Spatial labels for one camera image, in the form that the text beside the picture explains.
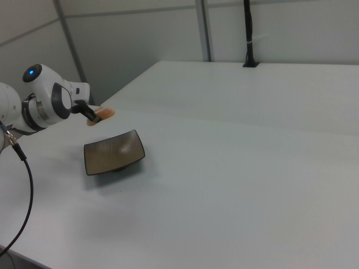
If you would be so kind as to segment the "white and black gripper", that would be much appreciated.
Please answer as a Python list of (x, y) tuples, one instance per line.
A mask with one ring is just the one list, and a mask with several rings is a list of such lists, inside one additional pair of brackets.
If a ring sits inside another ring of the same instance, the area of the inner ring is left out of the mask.
[(72, 100), (72, 114), (82, 114), (90, 122), (99, 123), (100, 117), (88, 106), (90, 99), (90, 85), (86, 82), (69, 82)]

